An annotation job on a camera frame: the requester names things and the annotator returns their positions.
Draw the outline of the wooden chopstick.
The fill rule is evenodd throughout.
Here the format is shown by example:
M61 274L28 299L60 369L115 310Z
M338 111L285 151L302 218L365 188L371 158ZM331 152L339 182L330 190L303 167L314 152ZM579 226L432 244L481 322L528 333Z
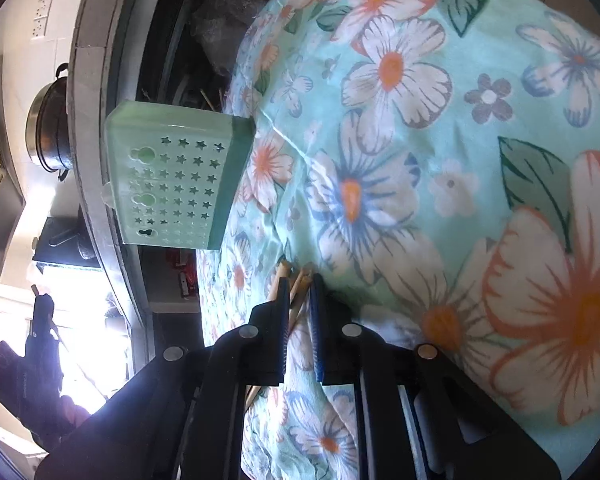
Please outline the wooden chopstick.
M289 278L291 269L292 266L286 259L279 261L272 279L270 290L268 291L268 301L273 301L277 298L279 282L283 278Z
M288 335L291 335L292 331L294 330L294 326L297 324L300 310L303 304L306 302L306 296L308 296L311 283L312 275L311 272L306 268L301 268L292 281L291 290L289 293L290 307L288 313ZM248 387L245 404L246 411L251 408L251 405L257 399L260 390L260 386Z

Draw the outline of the mint green utensil holder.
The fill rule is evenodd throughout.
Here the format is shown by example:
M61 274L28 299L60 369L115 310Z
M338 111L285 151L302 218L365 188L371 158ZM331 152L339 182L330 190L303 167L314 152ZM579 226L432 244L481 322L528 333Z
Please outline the mint green utensil holder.
M106 119L105 136L122 242L219 249L255 134L250 118L119 104Z

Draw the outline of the floral quilted table cloth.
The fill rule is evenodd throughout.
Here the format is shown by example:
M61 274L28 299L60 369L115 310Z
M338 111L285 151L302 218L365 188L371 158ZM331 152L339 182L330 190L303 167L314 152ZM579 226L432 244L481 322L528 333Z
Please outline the floral quilted table cloth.
M197 256L204 342L287 261L573 474L600 440L600 37L539 0L268 0L225 108L256 140Z

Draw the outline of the black steamer pot with lid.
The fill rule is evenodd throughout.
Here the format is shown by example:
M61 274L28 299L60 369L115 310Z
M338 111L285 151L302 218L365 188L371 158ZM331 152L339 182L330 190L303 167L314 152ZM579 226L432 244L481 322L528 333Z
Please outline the black steamer pot with lid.
M72 169L67 113L68 63L35 96L26 121L26 148L32 162L64 182Z

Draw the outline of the white wall socket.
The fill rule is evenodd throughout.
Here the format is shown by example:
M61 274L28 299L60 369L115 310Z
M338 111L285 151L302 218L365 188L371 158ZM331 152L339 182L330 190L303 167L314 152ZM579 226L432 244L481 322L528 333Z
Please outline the white wall socket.
M48 19L50 18L50 8L53 0L38 0L36 4L31 29L31 39L42 39L46 35Z

